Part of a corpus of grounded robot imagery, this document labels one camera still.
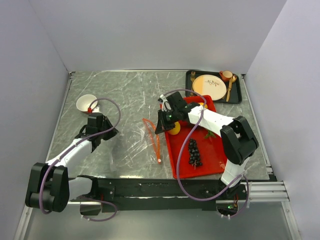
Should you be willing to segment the black grape bunch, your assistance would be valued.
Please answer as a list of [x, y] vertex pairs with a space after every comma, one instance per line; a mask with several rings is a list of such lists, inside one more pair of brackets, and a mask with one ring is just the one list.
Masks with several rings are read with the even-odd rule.
[[201, 160], [198, 144], [195, 139], [191, 138], [188, 143], [189, 161], [188, 163], [196, 169], [203, 165]]

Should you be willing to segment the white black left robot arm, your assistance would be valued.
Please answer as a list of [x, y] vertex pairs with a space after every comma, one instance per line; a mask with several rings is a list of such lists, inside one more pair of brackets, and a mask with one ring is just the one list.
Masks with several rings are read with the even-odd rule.
[[100, 193], [98, 180], [93, 176], [69, 176], [69, 170], [93, 153], [102, 141], [118, 134], [110, 120], [100, 112], [91, 113], [87, 123], [67, 149], [46, 163], [35, 163], [30, 171], [25, 205], [40, 209], [44, 214], [62, 212], [68, 201], [83, 196], [95, 200]]

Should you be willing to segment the clear zip bag orange zipper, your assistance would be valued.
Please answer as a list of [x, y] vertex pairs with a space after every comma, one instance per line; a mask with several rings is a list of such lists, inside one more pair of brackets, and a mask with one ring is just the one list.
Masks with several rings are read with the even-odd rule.
[[111, 144], [112, 168], [133, 170], [161, 165], [161, 141], [155, 130], [155, 123], [142, 118], [133, 128], [124, 128], [118, 133]]

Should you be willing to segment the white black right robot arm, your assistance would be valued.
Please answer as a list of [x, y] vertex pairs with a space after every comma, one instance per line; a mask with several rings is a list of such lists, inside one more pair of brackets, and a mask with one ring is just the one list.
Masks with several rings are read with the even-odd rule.
[[243, 116], [236, 118], [219, 114], [205, 108], [199, 103], [188, 103], [179, 93], [179, 89], [169, 91], [159, 97], [161, 109], [158, 111], [158, 122], [155, 134], [172, 130], [175, 123], [184, 121], [193, 125], [180, 147], [176, 164], [176, 177], [181, 181], [180, 162], [187, 142], [199, 127], [218, 135], [226, 156], [226, 165], [220, 181], [219, 195], [224, 199], [232, 198], [236, 185], [240, 182], [249, 158], [259, 147], [259, 142], [247, 119]]

